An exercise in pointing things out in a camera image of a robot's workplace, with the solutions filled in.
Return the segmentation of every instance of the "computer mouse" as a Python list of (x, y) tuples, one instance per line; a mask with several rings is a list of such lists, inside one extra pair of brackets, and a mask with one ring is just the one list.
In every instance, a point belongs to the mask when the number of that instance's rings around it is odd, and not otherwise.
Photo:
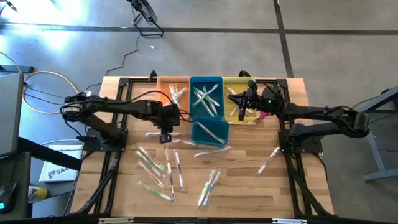
[(0, 187), (0, 213), (9, 213), (15, 207), (17, 182), (10, 181)]

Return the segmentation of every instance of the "teal bin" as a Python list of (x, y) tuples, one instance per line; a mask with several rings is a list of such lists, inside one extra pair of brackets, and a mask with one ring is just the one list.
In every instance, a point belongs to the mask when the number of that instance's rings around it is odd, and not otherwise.
[(204, 127), (209, 129), (215, 136), (224, 139), (225, 143), (222, 144), (203, 130), (197, 122), (192, 126), (191, 139), (197, 144), (207, 144), (211, 146), (225, 146), (228, 143), (229, 124), (226, 121), (215, 121), (209, 118), (197, 118)]
[[(194, 102), (198, 100), (198, 97), (193, 94), (193, 87), (198, 88), (199, 90), (203, 91), (203, 86), (206, 86), (206, 90), (210, 90), (214, 87), (215, 84), (218, 84), (217, 89), (215, 89), (209, 96), (217, 101), (220, 106), (216, 106), (217, 115), (212, 117), (207, 112), (206, 108), (201, 104), (197, 104), (195, 107), (192, 106)], [(223, 96), (223, 79), (221, 77), (191, 77), (190, 79), (190, 106), (189, 111), (191, 114), (199, 117), (207, 117), (210, 119), (221, 120), (224, 117), (224, 96)], [(208, 105), (209, 109), (213, 111), (210, 107), (210, 104), (207, 100), (205, 103)]]

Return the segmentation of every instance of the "orange bin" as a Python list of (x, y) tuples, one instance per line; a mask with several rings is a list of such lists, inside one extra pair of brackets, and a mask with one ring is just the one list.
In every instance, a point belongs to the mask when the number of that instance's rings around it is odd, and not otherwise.
[[(169, 84), (178, 84), (178, 91), (186, 88), (185, 93), (178, 99), (180, 103), (180, 109), (189, 112), (189, 76), (161, 76), (157, 77), (156, 89), (164, 92), (170, 99), (172, 99), (172, 94), (170, 92)], [(167, 105), (169, 100), (163, 95), (159, 94), (160, 101), (163, 105)]]

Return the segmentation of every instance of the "wooden table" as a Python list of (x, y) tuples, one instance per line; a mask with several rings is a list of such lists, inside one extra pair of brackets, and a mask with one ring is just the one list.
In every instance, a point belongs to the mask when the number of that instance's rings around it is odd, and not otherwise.
[[(120, 77), (104, 77), (101, 96), (115, 98)], [(308, 105), (304, 81), (301, 78), (288, 78), (289, 94), (292, 102)], [(155, 83), (136, 83), (133, 86), (132, 98), (141, 93), (153, 90)], [(157, 94), (149, 94), (142, 99), (157, 99)], [(98, 113), (106, 122), (111, 121), (111, 113)], [(309, 120), (296, 122), (311, 124)], [(142, 144), (162, 164), (165, 162), (164, 147), (159, 144), (158, 137), (146, 137), (145, 133), (157, 131), (151, 122), (141, 121), (132, 116), (128, 120), (129, 137), (124, 153), (122, 153), (118, 179), (114, 195), (112, 216), (129, 217), (236, 217), (236, 218), (275, 218), (294, 217), (292, 199), (284, 155), (279, 154), (265, 169), (260, 177), (258, 171), (272, 151), (279, 146), (277, 130), (279, 122), (276, 116), (258, 121), (255, 126), (230, 126), (229, 143), (233, 150), (194, 158), (193, 155), (202, 151), (183, 144), (173, 144), (171, 149), (178, 149), (182, 166), (182, 174), (187, 186), (181, 192), (178, 175), (175, 170), (173, 154), (173, 179), (175, 201), (168, 203), (139, 187), (137, 181), (155, 186), (150, 177), (138, 165), (134, 151)], [(179, 138), (190, 140), (192, 124), (182, 122), (175, 131), (183, 133)], [(83, 161), (78, 179), (72, 212), (77, 211), (88, 200), (98, 186), (103, 152), (94, 152)], [(312, 154), (302, 154), (303, 166), (308, 188), (326, 210), (333, 213), (328, 184), (322, 164)], [(213, 169), (222, 168), (223, 172), (213, 192), (207, 208), (197, 208), (198, 198), (204, 183)], [(104, 201), (108, 198), (104, 191)], [(303, 209), (302, 194), (298, 190), (299, 200)]]

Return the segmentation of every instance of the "gray floor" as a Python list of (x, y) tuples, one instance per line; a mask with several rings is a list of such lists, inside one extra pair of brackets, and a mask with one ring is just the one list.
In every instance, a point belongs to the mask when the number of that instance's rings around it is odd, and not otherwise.
[[(13, 1), (19, 14), (5, 8), (1, 22), (131, 27), (125, 0)], [(164, 27), (278, 28), (271, 0), (149, 0)], [(398, 2), (393, 0), (280, 0), (286, 29), (396, 30)], [(21, 65), (66, 75), (79, 90), (102, 80), (123, 55), (135, 49), (135, 32), (0, 30), (0, 49)], [(286, 77), (279, 34), (166, 33), (163, 39), (139, 39), (139, 51), (125, 67), (109, 75), (222, 75), (242, 69), (256, 77)], [(348, 105), (376, 96), (398, 84), (396, 35), (287, 35), (294, 77), (305, 80), (310, 104)], [(0, 63), (9, 64), (0, 58)], [(38, 75), (37, 89), (72, 95), (61, 79)], [(56, 98), (40, 97), (56, 101)], [(29, 100), (43, 110), (57, 106)], [(83, 126), (74, 124), (80, 131)], [(38, 114), (22, 107), (20, 136), (35, 142), (70, 139), (59, 115)], [(365, 184), (376, 171), (364, 139), (328, 136), (322, 140), (331, 199), (337, 215), (398, 222), (398, 178)], [(397, 153), (387, 156), (396, 167)], [(42, 162), (32, 161), (32, 173)], [(34, 217), (60, 215), (65, 195), (34, 205)]]

